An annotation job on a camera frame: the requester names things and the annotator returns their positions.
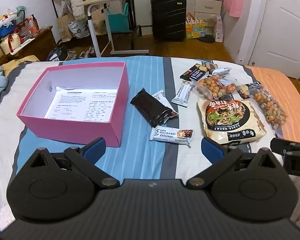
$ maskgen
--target bedsheet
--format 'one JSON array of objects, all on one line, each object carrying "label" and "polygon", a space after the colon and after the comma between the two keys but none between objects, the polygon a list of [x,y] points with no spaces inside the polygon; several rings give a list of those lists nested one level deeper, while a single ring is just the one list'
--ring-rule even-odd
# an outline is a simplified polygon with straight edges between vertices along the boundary
[{"label": "bedsheet", "polygon": [[[150,125],[130,104],[131,98],[143,87],[150,94],[163,89],[165,96],[171,101],[181,86],[180,75],[194,64],[201,63],[202,60],[135,56],[88,58],[61,64],[99,61],[125,61],[130,88],[121,147],[108,147],[106,153],[95,164],[97,167],[121,182],[125,178],[180,178],[186,182],[190,177],[211,165],[201,152],[204,132],[201,114],[197,108],[197,97],[194,93],[190,95],[187,108],[172,104],[179,112],[179,118],[167,122],[168,127],[194,130],[191,148],[186,145],[150,141]],[[222,61],[213,61],[213,63],[230,67],[229,78],[235,81],[236,85],[261,81],[290,116],[288,127],[278,132],[286,139],[300,142],[300,95],[287,77],[269,69],[246,67]],[[50,152],[60,152],[74,145],[38,138],[16,116],[21,102],[40,74],[47,67],[58,64],[60,62],[25,63],[9,75],[8,88],[0,99],[0,208],[7,204],[6,188],[9,181],[14,178],[35,149],[46,147]],[[232,97],[240,98],[236,92]],[[295,106],[298,106],[297,115],[294,114]],[[275,137],[273,129],[266,123],[264,116],[257,108],[256,111],[265,125],[267,134],[256,142],[240,145],[239,147],[245,152],[257,152],[261,147],[270,147],[270,141]],[[281,156],[276,155],[276,157],[282,163]]]}]

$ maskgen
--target open cardboard box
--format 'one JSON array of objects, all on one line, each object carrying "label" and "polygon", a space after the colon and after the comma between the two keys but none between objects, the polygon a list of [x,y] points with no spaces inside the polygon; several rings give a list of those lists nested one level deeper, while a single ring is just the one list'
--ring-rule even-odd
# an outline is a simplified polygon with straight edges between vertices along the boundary
[{"label": "open cardboard box", "polygon": [[[55,96],[56,86],[117,89],[109,122],[44,118]],[[38,137],[79,144],[87,144],[103,137],[107,147],[119,147],[128,94],[128,74],[124,62],[48,67],[26,95],[17,116]]]}]

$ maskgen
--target wooden nightstand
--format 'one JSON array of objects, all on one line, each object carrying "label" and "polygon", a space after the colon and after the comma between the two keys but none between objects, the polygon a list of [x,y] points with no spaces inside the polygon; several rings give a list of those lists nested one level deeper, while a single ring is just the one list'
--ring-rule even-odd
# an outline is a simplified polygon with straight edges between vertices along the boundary
[{"label": "wooden nightstand", "polygon": [[52,26],[49,26],[46,29],[40,30],[34,41],[24,46],[15,55],[8,54],[7,57],[12,60],[35,55],[40,61],[46,61],[50,51],[57,46],[51,29]]}]

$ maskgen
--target pink bag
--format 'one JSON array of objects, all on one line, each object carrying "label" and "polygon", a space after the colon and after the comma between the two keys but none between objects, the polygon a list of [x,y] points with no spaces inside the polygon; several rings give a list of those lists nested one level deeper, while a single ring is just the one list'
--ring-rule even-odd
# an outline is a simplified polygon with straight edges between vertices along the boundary
[{"label": "pink bag", "polygon": [[229,12],[230,16],[237,18],[240,17],[243,7],[243,0],[224,0],[223,5]]}]

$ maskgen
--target blue basket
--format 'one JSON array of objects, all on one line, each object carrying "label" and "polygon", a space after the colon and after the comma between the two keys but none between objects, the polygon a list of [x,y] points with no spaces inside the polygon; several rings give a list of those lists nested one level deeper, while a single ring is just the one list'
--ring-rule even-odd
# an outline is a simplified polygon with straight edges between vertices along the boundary
[{"label": "blue basket", "polygon": [[12,21],[12,23],[13,24],[9,26],[2,25],[0,28],[0,40],[8,34],[13,33],[14,29],[16,28],[16,21]]},{"label": "blue basket", "polygon": [[129,21],[128,21],[128,3],[124,5],[123,13],[111,14],[109,13],[109,23],[112,33],[127,33],[129,32]]}]

